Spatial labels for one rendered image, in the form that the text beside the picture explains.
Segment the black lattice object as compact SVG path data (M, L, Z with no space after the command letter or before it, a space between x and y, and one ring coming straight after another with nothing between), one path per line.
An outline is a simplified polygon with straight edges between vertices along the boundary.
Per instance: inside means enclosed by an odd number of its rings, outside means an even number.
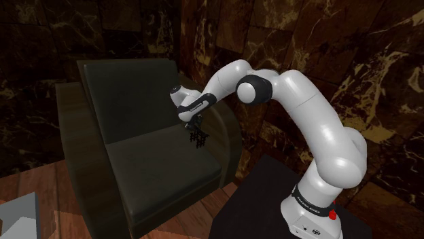
M196 143L196 148L201 148L205 145L206 139L209 135L202 130L194 129L190 133L190 141Z

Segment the black robot stand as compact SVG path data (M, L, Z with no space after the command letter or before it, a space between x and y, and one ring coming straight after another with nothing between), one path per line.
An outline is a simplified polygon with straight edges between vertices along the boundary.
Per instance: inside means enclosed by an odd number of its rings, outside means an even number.
M372 230L335 202L341 190L311 163L300 177L263 155L214 218L208 239L372 239Z

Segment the grey box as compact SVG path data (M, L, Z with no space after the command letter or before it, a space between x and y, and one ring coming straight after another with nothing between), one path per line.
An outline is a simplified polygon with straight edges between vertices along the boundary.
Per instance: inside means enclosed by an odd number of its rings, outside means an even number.
M0 239L41 239L35 192L0 204Z

